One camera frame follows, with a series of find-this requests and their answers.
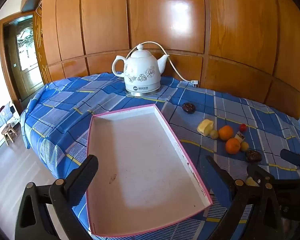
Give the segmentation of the small yellow fruit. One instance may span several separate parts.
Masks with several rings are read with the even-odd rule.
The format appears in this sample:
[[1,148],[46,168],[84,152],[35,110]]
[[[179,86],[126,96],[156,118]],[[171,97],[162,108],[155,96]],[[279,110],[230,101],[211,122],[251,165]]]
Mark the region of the small yellow fruit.
[[248,150],[249,150],[249,144],[247,142],[243,141],[241,143],[241,151],[242,152],[247,152]]

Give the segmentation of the orange upper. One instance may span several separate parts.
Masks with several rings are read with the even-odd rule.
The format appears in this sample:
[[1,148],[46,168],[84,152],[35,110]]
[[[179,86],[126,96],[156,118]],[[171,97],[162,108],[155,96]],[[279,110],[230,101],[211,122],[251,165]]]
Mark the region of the orange upper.
[[233,137],[234,132],[231,126],[225,125],[218,130],[218,135],[222,141],[227,141]]

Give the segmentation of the white box lid pink rim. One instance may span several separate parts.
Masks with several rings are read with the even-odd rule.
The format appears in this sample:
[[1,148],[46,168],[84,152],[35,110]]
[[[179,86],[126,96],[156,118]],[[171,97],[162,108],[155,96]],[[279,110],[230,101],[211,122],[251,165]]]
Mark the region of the white box lid pink rim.
[[94,235],[152,232],[212,204],[190,157],[154,104],[94,115],[87,155],[98,159],[86,192]]

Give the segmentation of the white ceramic electric kettle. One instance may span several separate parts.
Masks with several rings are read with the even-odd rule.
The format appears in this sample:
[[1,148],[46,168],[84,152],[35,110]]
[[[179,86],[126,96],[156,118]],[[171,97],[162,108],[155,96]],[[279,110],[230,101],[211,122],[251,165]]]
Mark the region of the white ceramic electric kettle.
[[111,66],[113,74],[124,79],[126,92],[132,95],[157,92],[169,58],[164,53],[157,59],[143,48],[144,44],[138,44],[128,57],[117,55]]

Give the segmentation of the wooden wall cabinet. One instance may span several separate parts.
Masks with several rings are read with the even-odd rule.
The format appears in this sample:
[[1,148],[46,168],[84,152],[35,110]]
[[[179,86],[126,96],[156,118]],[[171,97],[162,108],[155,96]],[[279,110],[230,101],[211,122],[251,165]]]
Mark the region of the wooden wall cabinet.
[[293,0],[21,0],[42,18],[49,80],[109,72],[141,42],[200,87],[300,117],[300,9]]

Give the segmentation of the dark brown round fruit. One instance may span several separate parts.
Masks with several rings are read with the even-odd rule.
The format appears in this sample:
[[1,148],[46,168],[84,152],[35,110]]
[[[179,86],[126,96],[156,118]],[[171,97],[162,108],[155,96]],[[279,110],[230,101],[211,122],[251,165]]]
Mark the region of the dark brown round fruit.
[[259,163],[262,161],[261,153],[255,150],[247,150],[245,152],[245,158],[248,163]]

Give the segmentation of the orange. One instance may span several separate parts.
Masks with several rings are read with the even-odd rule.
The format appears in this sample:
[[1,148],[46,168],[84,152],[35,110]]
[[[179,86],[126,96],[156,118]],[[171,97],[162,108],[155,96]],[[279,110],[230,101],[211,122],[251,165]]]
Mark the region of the orange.
[[218,130],[218,135],[222,141],[227,141],[233,137],[234,132],[231,126],[225,125]]
[[225,144],[228,154],[237,154],[241,149],[241,143],[236,138],[230,138]]

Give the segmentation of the small yellow-green fruit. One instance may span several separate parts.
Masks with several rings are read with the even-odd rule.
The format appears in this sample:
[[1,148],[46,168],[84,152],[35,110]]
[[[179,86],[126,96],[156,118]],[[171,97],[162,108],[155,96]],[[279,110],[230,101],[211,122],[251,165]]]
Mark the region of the small yellow-green fruit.
[[213,129],[210,133],[209,133],[209,137],[213,140],[218,139],[219,137],[219,133],[217,130]]

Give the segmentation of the red cherry tomato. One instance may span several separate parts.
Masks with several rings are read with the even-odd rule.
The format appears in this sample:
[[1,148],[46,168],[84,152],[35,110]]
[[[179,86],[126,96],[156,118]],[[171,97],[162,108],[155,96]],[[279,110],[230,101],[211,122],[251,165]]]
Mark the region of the red cherry tomato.
[[246,124],[240,124],[240,126],[239,126],[239,131],[240,131],[241,133],[244,133],[246,130],[247,130]]

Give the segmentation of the dark cut fruit chunk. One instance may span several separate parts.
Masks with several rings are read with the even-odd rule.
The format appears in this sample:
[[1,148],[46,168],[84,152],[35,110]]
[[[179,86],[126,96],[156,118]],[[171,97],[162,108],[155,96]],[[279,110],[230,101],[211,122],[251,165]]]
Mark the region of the dark cut fruit chunk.
[[245,183],[248,185],[248,186],[255,186],[255,187],[259,187],[259,184],[253,180],[252,177],[248,177],[246,180],[245,180]]

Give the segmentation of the small wooden stool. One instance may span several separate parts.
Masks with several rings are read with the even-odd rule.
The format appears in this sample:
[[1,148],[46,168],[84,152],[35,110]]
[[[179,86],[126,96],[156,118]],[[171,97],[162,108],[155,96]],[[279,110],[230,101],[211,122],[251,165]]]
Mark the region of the small wooden stool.
[[7,146],[9,145],[9,142],[14,143],[14,139],[17,137],[17,132],[11,124],[7,124],[1,134],[4,137]]

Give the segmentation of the orange lower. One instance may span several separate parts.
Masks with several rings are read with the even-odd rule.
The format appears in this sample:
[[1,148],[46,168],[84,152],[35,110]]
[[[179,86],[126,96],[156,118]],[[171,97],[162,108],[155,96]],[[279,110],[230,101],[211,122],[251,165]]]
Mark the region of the orange lower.
[[241,143],[236,138],[230,138],[225,144],[228,154],[237,154],[241,149]]

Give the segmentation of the yellow fruit wedge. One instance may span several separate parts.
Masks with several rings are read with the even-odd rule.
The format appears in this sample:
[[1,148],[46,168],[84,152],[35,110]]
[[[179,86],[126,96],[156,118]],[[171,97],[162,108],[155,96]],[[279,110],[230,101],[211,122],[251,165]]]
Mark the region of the yellow fruit wedge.
[[207,137],[213,129],[214,129],[214,121],[209,120],[209,119],[204,119],[197,126],[197,132],[205,137]]

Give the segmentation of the wooden door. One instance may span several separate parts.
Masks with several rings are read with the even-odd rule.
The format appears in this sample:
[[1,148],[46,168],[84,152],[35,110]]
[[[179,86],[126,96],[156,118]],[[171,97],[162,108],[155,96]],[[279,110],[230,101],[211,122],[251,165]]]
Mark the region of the wooden door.
[[33,12],[0,20],[0,62],[11,100],[21,113],[44,84],[34,42]]

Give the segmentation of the dark round mangosteen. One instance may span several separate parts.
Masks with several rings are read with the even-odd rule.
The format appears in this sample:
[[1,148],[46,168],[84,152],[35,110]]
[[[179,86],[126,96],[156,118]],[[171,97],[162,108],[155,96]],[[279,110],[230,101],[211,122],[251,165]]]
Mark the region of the dark round mangosteen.
[[182,109],[187,114],[193,114],[196,111],[195,105],[190,102],[183,103]]

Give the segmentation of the blue plaid tablecloth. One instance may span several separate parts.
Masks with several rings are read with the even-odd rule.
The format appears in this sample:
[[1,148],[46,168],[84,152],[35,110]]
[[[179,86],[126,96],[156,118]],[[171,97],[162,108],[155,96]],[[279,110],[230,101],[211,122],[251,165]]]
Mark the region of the blue plaid tablecloth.
[[[187,114],[183,103],[195,105]],[[192,218],[167,228],[140,235],[140,239],[207,239],[225,213],[229,202],[226,189],[206,159],[214,158],[232,178],[247,177],[243,153],[227,154],[225,144],[197,132],[203,119],[215,128],[225,125],[244,133],[249,147],[262,154],[260,166],[277,179],[299,179],[300,170],[280,156],[282,149],[300,154],[300,119],[294,119],[264,104],[192,85],[171,77],[161,79],[161,89],[153,95],[135,98],[125,92],[124,82],[113,74],[71,77],[42,87],[21,114],[25,146],[32,148],[56,178],[66,177],[84,160],[90,119],[94,114],[155,104],[174,130],[197,168],[213,204]]]

